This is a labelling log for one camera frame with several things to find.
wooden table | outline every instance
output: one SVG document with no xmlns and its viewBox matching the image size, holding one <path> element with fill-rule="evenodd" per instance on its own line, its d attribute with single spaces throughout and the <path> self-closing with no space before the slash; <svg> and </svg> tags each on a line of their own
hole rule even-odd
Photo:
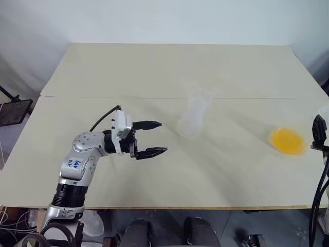
<svg viewBox="0 0 329 247">
<path fill-rule="evenodd" d="M 244 56 L 239 51 L 246 55 L 251 52 L 249 48 L 256 54 L 268 53 L 268 56 L 259 58 L 259 63 L 255 62 L 254 57 L 260 56 L 250 58 L 249 61 L 253 62 L 248 65 L 249 68 L 258 65 L 262 67 L 264 64 L 269 67 L 274 66 L 272 59 L 279 59 L 276 54 L 280 54 L 279 57 L 286 57 L 284 61 L 268 69 L 275 71 L 268 76 L 268 80 L 265 80 L 264 74 L 265 81 L 253 83 L 251 77 L 259 78 L 262 73 L 253 74 L 245 70 L 243 73 L 245 81 L 238 82 L 235 80 L 241 76 L 241 71 L 238 69 L 233 73 L 233 68 L 226 64 L 227 70 L 231 71 L 225 74 L 227 82 L 233 82 L 234 85 L 241 87 L 236 91 L 234 88 L 228 90 L 226 96 L 222 98 L 217 93 L 222 92 L 223 88 L 228 88 L 229 83 L 214 83 L 215 80 L 210 83 L 210 80 L 204 80 L 205 84 L 203 84 L 201 79 L 195 80 L 193 86 L 208 89 L 213 86 L 220 90 L 214 90 L 215 98 L 205 116 L 203 133 L 195 140 L 188 140 L 177 133 L 176 125 L 186 109 L 186 95 L 193 86 L 187 84 L 188 86 L 181 87 L 179 83 L 169 83 L 168 88 L 158 86 L 160 91 L 152 98 L 150 91 L 156 86 L 153 85 L 154 80 L 150 80 L 150 77 L 141 80 L 130 73 L 130 77 L 135 78 L 135 81 L 123 87 L 119 73 L 106 72 L 103 62 L 99 63 L 104 69 L 102 76 L 95 78 L 93 82 L 87 79 L 92 72 L 95 72 L 94 70 L 99 72 L 101 69 L 95 65 L 96 60 L 91 59 L 86 62 L 83 58 L 98 54 L 100 61 L 103 61 L 101 47 L 104 47 L 105 57 L 108 55 L 107 51 L 113 50 L 112 46 L 127 47 L 127 56 L 128 51 L 131 51 L 130 45 L 71 45 L 53 78 L 42 92 L 43 95 L 48 94 L 52 97 L 39 98 L 5 169 L 0 172 L 1 205 L 46 207 L 55 193 L 60 164 L 70 151 L 74 137 L 88 130 L 114 105 L 120 104 L 134 121 L 156 120 L 163 123 L 163 126 L 157 129 L 138 132 L 140 149 L 153 146 L 169 149 L 164 154 L 148 160 L 137 161 L 131 159 L 129 155 L 101 158 L 86 195 L 86 207 L 221 209 L 310 207 L 323 169 L 321 152 L 308 148 L 301 156 L 285 155 L 272 147 L 268 136 L 276 128 L 292 128 L 307 140 L 309 147 L 313 139 L 311 131 L 313 119 L 319 108 L 327 103 L 327 96 L 287 47 L 223 46 L 224 49 L 222 46 L 199 48 L 196 45 L 187 45 L 191 51 L 195 49 L 197 53 L 200 50 L 207 50 L 208 56 L 213 54 L 210 52 L 211 47 L 216 52 L 222 51 L 224 53 L 222 57 L 227 49 L 241 58 Z M 136 47 L 141 47 L 144 52 L 139 54 L 155 56 L 155 45 L 150 46 L 152 52 L 148 51 L 147 45 L 131 46 L 136 52 L 138 50 Z M 83 52 L 82 47 L 86 47 L 86 53 Z M 186 49 L 184 45 L 160 45 L 161 49 L 167 51 L 164 53 L 171 51 L 172 56 L 179 53 L 179 47 Z M 77 53 L 80 59 L 72 55 L 72 50 L 77 49 L 80 49 Z M 219 55 L 209 57 L 210 60 L 212 59 L 212 64 L 215 63 L 217 56 Z M 74 79 L 73 74 L 69 75 L 71 73 L 69 68 L 77 68 L 78 64 L 83 63 L 89 65 L 81 66 L 78 79 Z M 292 67 L 291 72 L 283 68 L 289 66 Z M 170 70 L 168 67 L 154 67 L 153 70 L 158 71 L 160 80 L 164 81 L 163 77 L 168 73 L 166 75 L 172 77 L 168 81 L 174 81 L 174 75 L 168 72 Z M 224 78 L 221 72 L 218 73 L 218 77 Z M 286 73 L 290 80 L 284 79 L 286 77 L 282 76 L 283 73 Z M 191 74 L 195 76 L 198 72 L 192 71 Z M 204 73 L 204 76 L 206 75 L 208 78 L 213 78 L 209 73 Z M 273 85 L 273 77 L 278 78 L 278 75 L 283 78 L 284 83 L 278 80 Z M 82 83 L 81 87 L 78 86 L 79 80 Z M 95 131 L 109 129 L 110 125 L 111 118 L 108 118 L 100 123 Z"/>
</svg>

wire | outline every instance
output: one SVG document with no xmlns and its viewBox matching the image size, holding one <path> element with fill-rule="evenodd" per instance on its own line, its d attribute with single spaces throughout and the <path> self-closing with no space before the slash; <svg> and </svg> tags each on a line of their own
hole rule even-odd
<svg viewBox="0 0 329 247">
<path fill-rule="evenodd" d="M 223 230 L 222 230 L 221 235 L 220 235 L 220 237 L 219 237 L 219 241 L 222 240 L 222 236 L 223 236 L 223 233 L 224 233 L 224 229 L 225 229 L 225 227 L 227 226 L 228 221 L 230 220 L 231 213 L 232 213 L 232 210 L 230 210 L 230 213 L 228 214 L 227 220 L 226 220 L 226 222 L 225 222 L 225 224 L 224 224 Z"/>
<path fill-rule="evenodd" d="M 15 233 L 14 233 L 15 235 L 16 235 L 17 226 L 18 226 L 18 224 L 19 224 L 19 221 L 20 221 L 21 217 L 24 216 L 24 215 L 26 215 L 26 214 L 29 213 L 29 212 L 30 212 L 30 211 L 27 211 L 27 212 L 23 213 L 23 214 L 19 217 L 19 219 L 17 220 L 16 227 L 15 227 Z"/>
<path fill-rule="evenodd" d="M 20 223 L 22 223 L 22 222 L 24 222 L 24 221 L 25 221 L 25 219 L 19 221 L 18 224 L 20 224 Z M 13 223 L 13 224 L 1 224 L 0 226 L 11 226 L 11 225 L 16 225 L 16 224 L 17 224 L 17 223 Z"/>
<path fill-rule="evenodd" d="M 116 107 L 112 108 L 111 110 L 109 110 L 108 112 L 106 112 L 100 119 L 98 119 L 98 121 L 92 126 L 92 128 L 90 129 L 90 132 L 94 130 L 94 128 L 107 116 L 109 116 L 109 114 L 111 114 L 113 111 L 115 110 L 121 110 L 121 107 L 119 105 L 117 105 Z"/>
<path fill-rule="evenodd" d="M 9 230 L 7 230 L 7 232 L 9 232 L 9 233 L 14 237 L 15 241 L 18 242 L 18 240 L 17 240 L 16 236 L 14 235 L 14 233 L 12 233 L 12 232 L 9 231 Z"/>
<path fill-rule="evenodd" d="M 4 159 L 4 153 L 2 151 L 2 145 L 1 145 L 1 142 L 0 142 L 0 150 L 1 150 L 1 156 L 2 156 L 2 162 L 4 163 L 4 166 L 5 166 L 5 159 Z"/>
<path fill-rule="evenodd" d="M 31 229 L 26 229 L 26 230 L 20 230 L 20 229 L 15 230 L 15 229 L 12 229 L 12 228 L 5 228 L 5 227 L 0 227 L 0 229 L 14 231 L 14 232 L 17 232 L 17 233 L 33 233 L 36 230 L 36 227 L 31 228 Z"/>
<path fill-rule="evenodd" d="M 323 173 L 321 175 L 320 181 L 318 183 L 317 190 L 314 195 L 312 208 L 310 211 L 310 217 L 309 217 L 309 223 L 308 223 L 308 244 L 309 247 L 312 247 L 315 240 L 315 232 L 316 232 L 316 224 L 317 224 L 317 214 L 319 212 L 319 205 L 321 201 L 321 197 L 323 195 L 323 192 L 325 191 L 325 187 L 322 187 L 323 181 L 325 179 L 325 176 L 328 174 L 329 171 L 329 157 L 327 157 L 327 160 L 325 162 L 325 166 L 323 169 Z"/>
<path fill-rule="evenodd" d="M 25 226 L 26 226 L 26 228 L 28 228 L 28 229 L 30 228 L 30 226 L 29 226 L 28 223 L 27 223 L 29 217 L 30 217 L 30 215 L 26 214 L 25 219 L 24 219 Z"/>
<path fill-rule="evenodd" d="M 6 210 L 7 210 L 7 207 L 5 207 L 5 211 L 0 211 L 0 213 L 3 213 L 1 220 L 0 220 L 0 224 L 3 222 L 6 222 L 8 220 L 8 214 L 6 213 Z"/>
</svg>

orange plastic dish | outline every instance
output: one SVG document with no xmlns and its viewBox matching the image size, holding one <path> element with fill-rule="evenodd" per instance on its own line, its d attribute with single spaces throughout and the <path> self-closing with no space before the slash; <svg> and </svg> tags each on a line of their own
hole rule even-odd
<svg viewBox="0 0 329 247">
<path fill-rule="evenodd" d="M 279 128 L 272 134 L 273 145 L 283 153 L 299 155 L 306 151 L 304 139 L 295 131 Z"/>
</svg>

person's leg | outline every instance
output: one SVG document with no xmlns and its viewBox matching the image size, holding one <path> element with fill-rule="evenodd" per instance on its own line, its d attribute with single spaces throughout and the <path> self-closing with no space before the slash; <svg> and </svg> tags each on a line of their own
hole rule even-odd
<svg viewBox="0 0 329 247">
<path fill-rule="evenodd" d="M 216 232 L 206 220 L 187 218 L 184 228 L 187 244 L 221 247 Z"/>
<path fill-rule="evenodd" d="M 143 220 L 136 220 L 125 230 L 120 242 L 120 247 L 148 247 L 149 233 L 148 223 Z"/>
</svg>

silver robot arm segment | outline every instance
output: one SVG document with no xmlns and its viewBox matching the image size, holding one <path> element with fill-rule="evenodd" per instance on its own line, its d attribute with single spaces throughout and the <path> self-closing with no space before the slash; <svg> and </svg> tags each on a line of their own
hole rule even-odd
<svg viewBox="0 0 329 247">
<path fill-rule="evenodd" d="M 140 160 L 165 152 L 167 148 L 157 147 L 137 151 L 136 130 L 150 130 L 159 126 L 161 123 L 155 121 L 131 122 L 130 116 L 117 110 L 111 130 L 79 134 L 61 165 L 56 194 L 47 208 L 42 229 L 52 220 L 79 220 L 82 217 L 85 194 L 99 158 L 112 153 L 129 153 Z"/>
</svg>

